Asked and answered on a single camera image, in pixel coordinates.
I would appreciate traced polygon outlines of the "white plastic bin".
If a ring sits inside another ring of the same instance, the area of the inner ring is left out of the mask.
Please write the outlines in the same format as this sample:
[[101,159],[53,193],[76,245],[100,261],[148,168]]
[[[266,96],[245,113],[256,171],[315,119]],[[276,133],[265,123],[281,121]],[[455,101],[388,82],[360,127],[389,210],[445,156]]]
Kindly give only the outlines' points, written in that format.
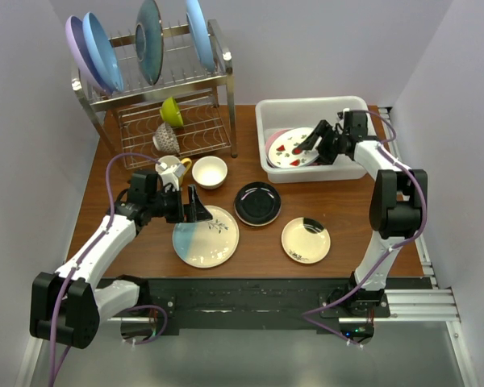
[[365,110],[367,105],[357,96],[326,98],[266,99],[257,103],[256,122],[261,167],[274,184],[309,181],[356,180],[368,175],[377,176],[378,167],[362,167],[346,155],[339,155],[333,164],[313,162],[306,166],[277,168],[270,162],[275,149],[267,147],[269,138],[280,131],[300,127],[311,129],[325,119],[331,125],[338,121],[338,113],[344,109]]

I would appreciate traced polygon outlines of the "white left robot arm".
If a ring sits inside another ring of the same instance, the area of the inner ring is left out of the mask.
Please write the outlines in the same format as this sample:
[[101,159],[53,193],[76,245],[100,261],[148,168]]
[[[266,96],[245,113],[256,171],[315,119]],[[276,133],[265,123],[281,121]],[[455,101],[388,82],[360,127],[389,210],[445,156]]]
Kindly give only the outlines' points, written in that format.
[[54,273],[40,273],[31,287],[31,336],[84,349],[99,325],[128,311],[146,314],[151,305],[148,281],[134,276],[117,277],[105,288],[98,286],[117,255],[153,218],[167,223],[201,223],[212,220],[194,185],[182,201],[179,180],[167,171],[141,169],[104,216],[99,228],[79,252]]

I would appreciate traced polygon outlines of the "light blue bottom plate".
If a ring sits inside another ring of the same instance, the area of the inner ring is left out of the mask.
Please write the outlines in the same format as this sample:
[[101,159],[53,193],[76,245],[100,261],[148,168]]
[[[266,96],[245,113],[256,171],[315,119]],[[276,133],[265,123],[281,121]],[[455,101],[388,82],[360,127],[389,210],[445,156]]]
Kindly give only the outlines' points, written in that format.
[[186,264],[214,268],[228,261],[239,243],[240,231],[233,216],[218,206],[207,206],[212,220],[179,223],[173,229],[173,249]]

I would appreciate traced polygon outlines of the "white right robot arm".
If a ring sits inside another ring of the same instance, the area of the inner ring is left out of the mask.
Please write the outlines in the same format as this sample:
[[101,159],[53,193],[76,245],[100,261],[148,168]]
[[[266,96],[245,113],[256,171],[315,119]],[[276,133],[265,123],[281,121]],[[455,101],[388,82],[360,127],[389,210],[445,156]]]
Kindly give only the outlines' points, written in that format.
[[319,160],[332,164],[345,155],[359,164],[373,178],[369,206],[372,238],[365,256],[352,273],[344,295],[302,317],[309,320],[336,306],[360,317],[381,301],[390,269],[403,246],[421,236],[428,220],[428,175],[422,169],[406,166],[386,149],[389,139],[380,140],[367,133],[368,117],[379,114],[369,110],[344,109],[339,122],[332,126],[319,121],[312,133],[292,153],[298,155],[315,149]]

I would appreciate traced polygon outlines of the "cream plate with black patch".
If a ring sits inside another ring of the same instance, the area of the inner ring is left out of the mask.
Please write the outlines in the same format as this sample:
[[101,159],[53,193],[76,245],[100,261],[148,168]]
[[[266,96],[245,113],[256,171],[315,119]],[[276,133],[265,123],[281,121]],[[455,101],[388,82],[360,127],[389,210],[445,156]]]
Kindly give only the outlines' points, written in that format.
[[329,253],[332,241],[326,227],[312,218],[294,218],[283,228],[281,243],[289,258],[300,264],[316,264]]

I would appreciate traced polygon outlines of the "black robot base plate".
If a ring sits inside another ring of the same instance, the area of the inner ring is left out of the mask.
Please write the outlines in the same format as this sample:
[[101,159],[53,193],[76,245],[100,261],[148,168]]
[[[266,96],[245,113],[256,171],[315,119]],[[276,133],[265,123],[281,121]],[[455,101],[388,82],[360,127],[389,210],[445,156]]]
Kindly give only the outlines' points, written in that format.
[[349,291],[346,279],[328,278],[150,278],[149,305],[163,308],[169,318],[167,335],[185,329],[310,330],[311,319],[334,330],[390,317],[384,293],[332,306]]

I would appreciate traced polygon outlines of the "black glossy plate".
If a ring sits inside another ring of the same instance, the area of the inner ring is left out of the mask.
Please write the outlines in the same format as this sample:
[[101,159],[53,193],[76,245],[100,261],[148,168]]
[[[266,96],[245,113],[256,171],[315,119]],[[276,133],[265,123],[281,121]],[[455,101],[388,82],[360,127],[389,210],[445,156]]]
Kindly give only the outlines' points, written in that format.
[[237,217],[252,227],[273,222],[281,212],[282,199],[270,184],[254,181],[244,185],[236,194],[234,209]]

